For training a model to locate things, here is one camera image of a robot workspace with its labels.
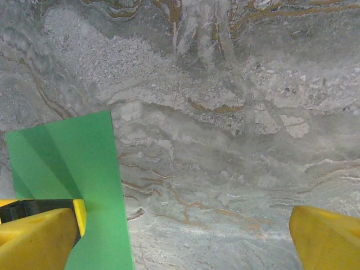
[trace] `green plastic sheet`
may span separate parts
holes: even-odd
[[[133,270],[110,112],[10,132],[6,140],[17,198],[85,201],[85,235],[66,270]]]

